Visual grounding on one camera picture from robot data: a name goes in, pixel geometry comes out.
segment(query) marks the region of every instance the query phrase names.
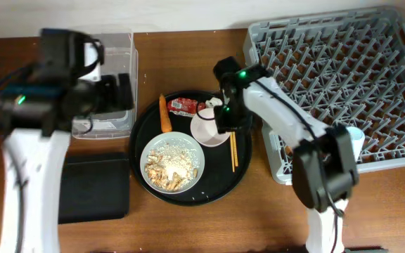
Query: red snack packet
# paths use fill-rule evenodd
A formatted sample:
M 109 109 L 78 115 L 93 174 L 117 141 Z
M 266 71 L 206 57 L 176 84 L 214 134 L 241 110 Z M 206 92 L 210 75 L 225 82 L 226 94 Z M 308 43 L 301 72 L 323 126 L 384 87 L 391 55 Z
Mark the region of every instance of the red snack packet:
M 168 101 L 167 109 L 169 112 L 173 112 L 175 115 L 182 115 L 186 117 L 193 117 L 196 114 L 196 100 L 188 98 L 176 98 Z M 198 105 L 198 111 L 205 108 L 205 103 Z

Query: white backdrop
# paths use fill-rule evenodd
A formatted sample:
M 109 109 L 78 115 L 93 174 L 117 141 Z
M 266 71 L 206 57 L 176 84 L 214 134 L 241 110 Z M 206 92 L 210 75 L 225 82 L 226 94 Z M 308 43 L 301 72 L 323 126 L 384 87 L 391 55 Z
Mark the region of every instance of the white backdrop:
M 0 0 L 0 37 L 36 36 L 42 27 L 117 32 L 218 30 L 247 27 L 308 13 L 371 6 L 396 6 L 404 0 Z

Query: bowl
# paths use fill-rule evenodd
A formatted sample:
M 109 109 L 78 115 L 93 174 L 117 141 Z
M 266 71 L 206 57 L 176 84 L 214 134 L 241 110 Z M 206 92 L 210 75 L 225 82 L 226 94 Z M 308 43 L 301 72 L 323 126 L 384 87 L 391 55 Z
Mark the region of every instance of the bowl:
M 148 178 L 148 173 L 145 171 L 145 164 L 148 163 L 148 155 L 150 154 L 151 150 L 156 150 L 159 147 L 162 147 L 166 144 L 170 145 L 180 145 L 184 146 L 185 148 L 189 149 L 190 152 L 192 153 L 193 157 L 193 168 L 198 169 L 198 174 L 196 175 L 196 178 L 191 180 L 189 183 L 184 185 L 182 188 L 179 190 L 165 190 L 164 188 L 156 186 L 149 178 Z M 204 163 L 205 163 L 205 158 L 204 158 L 204 152 L 201 146 L 195 141 L 194 138 L 187 134 L 183 134 L 180 132 L 169 132 L 169 133 L 164 133 L 156 136 L 153 138 L 143 149 L 140 157 L 140 170 L 141 170 L 141 175 L 143 179 L 145 179 L 146 183 L 153 188 L 154 190 L 160 192 L 160 193 L 165 193 L 165 194 L 178 194 L 178 193 L 183 193 L 184 191 L 192 188 L 201 178 L 203 172 L 204 172 Z
M 206 119 L 213 119 L 214 109 L 205 108 L 199 111 L 201 117 Z M 190 123 L 190 131 L 197 142 L 206 147 L 217 147 L 225 142 L 231 133 L 226 132 L 224 134 L 218 134 L 217 125 L 215 119 L 206 120 L 201 119 L 198 115 L 193 116 Z

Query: wood table surface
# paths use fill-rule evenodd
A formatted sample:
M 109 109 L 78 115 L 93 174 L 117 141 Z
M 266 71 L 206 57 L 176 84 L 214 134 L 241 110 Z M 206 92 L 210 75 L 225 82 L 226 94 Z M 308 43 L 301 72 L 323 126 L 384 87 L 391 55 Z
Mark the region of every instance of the wood table surface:
M 246 33 L 135 34 L 139 112 L 161 93 L 216 90 L 212 68 L 227 56 L 243 62 Z M 35 59 L 36 52 L 37 38 L 0 39 L 0 78 Z M 252 138 L 250 167 L 226 197 L 199 207 L 179 207 L 153 197 L 131 176 L 129 215 L 60 225 L 62 252 L 247 252 L 303 245 L 308 231 L 305 209 L 291 186 L 272 179 L 260 131 Z M 128 142 L 73 140 L 68 154 L 123 151 Z M 0 151 L 0 233 L 3 196 Z M 405 168 L 361 175 L 346 211 L 343 242 L 346 247 L 382 246 L 405 252 Z

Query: orange carrot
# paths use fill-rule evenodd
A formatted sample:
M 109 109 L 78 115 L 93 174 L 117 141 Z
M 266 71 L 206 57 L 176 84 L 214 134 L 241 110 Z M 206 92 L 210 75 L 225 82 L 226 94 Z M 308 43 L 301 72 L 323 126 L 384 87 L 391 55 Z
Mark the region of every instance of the orange carrot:
M 168 117 L 167 101 L 163 94 L 159 97 L 159 108 L 160 108 L 160 126 L 162 127 L 163 133 L 168 133 L 172 131 L 172 123 Z

